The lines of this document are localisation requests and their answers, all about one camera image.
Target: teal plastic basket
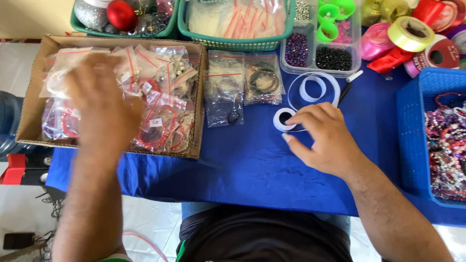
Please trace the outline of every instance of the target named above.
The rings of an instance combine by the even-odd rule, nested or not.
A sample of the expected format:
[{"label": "teal plastic basket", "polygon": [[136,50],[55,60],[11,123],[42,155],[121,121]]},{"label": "teal plastic basket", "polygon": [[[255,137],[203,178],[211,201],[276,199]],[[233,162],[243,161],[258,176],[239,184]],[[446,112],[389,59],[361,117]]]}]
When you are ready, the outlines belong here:
[{"label": "teal plastic basket", "polygon": [[221,37],[212,37],[203,34],[197,34],[188,30],[187,23],[189,21],[189,7],[186,12],[186,22],[183,19],[185,13],[186,0],[180,0],[178,5],[178,29],[181,34],[191,37],[193,41],[202,42],[209,49],[233,51],[233,52],[247,52],[247,51],[271,51],[278,47],[281,40],[289,37],[293,29],[295,21],[295,0],[285,0],[286,12],[289,16],[285,20],[285,32],[281,35],[255,38],[255,39],[230,39]]},{"label": "teal plastic basket", "polygon": [[[170,21],[168,22],[167,28],[164,31],[161,31],[151,38],[163,38],[163,39],[176,39],[178,36],[178,31],[176,30],[176,20],[177,20],[177,9],[179,5],[179,0],[175,1],[175,6],[173,7],[173,14],[171,15]],[[73,7],[71,10],[71,19],[70,19],[71,27],[73,27],[76,31],[83,32],[86,34],[91,34],[93,36],[100,36],[100,37],[130,37],[130,38],[147,38],[142,37],[140,34],[135,35],[119,35],[119,34],[110,34],[106,32],[99,32],[91,29],[86,29],[86,26],[83,25],[75,14],[75,8]]]}]

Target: wall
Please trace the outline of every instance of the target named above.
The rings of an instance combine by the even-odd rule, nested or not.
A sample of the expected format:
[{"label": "wall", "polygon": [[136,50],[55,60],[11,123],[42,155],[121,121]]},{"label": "wall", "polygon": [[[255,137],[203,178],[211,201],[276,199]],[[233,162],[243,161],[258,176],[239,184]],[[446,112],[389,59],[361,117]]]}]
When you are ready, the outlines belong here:
[{"label": "wall", "polygon": [[73,4],[74,0],[0,0],[0,39],[72,32]]}]

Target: blue plastic basket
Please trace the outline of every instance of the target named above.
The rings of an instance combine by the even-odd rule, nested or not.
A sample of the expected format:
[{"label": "blue plastic basket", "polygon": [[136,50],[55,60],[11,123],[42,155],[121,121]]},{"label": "blue plastic basket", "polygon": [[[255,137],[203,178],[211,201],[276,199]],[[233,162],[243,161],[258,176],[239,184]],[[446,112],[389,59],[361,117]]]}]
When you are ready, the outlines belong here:
[{"label": "blue plastic basket", "polygon": [[402,188],[445,207],[466,208],[466,201],[436,198],[431,192],[424,112],[438,108],[434,97],[466,93],[466,70],[425,68],[397,92]]}]

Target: blue tablecloth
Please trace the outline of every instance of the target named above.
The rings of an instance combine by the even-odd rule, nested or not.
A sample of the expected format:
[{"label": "blue tablecloth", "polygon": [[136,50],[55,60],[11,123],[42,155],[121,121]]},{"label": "blue tablecloth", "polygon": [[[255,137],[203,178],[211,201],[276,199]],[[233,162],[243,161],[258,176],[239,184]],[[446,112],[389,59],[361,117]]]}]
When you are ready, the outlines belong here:
[{"label": "blue tablecloth", "polygon": [[[395,92],[411,78],[403,67],[393,80],[367,69],[339,105],[363,153],[400,185]],[[296,75],[282,71],[288,88]],[[338,80],[342,88],[343,79]],[[320,88],[309,87],[310,95]],[[289,94],[296,108],[307,105],[298,86]],[[328,89],[319,102],[331,101]],[[160,201],[208,201],[306,212],[357,216],[350,190],[340,178],[308,168],[288,149],[274,128],[275,112],[287,107],[256,104],[244,109],[244,125],[206,128],[198,161],[142,154],[124,154],[118,176],[124,194]],[[306,132],[296,136],[308,146]],[[74,149],[56,148],[46,185],[67,190]],[[408,193],[405,196],[435,224],[466,227],[466,209],[446,208]]]}]

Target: yellow ribbon roll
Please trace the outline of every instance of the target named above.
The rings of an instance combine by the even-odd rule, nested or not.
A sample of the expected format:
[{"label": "yellow ribbon roll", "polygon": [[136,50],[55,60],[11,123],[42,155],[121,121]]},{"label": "yellow ribbon roll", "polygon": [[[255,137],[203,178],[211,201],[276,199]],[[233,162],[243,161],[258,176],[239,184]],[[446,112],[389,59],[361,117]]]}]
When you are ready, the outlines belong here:
[{"label": "yellow ribbon roll", "polygon": [[401,16],[411,16],[411,8],[404,0],[384,0],[380,7],[380,22],[390,23]]},{"label": "yellow ribbon roll", "polygon": [[410,52],[420,52],[435,39],[434,31],[421,20],[402,16],[388,28],[388,38],[398,47]]},{"label": "yellow ribbon roll", "polygon": [[382,0],[365,0],[361,5],[361,25],[370,27],[380,18]]}]

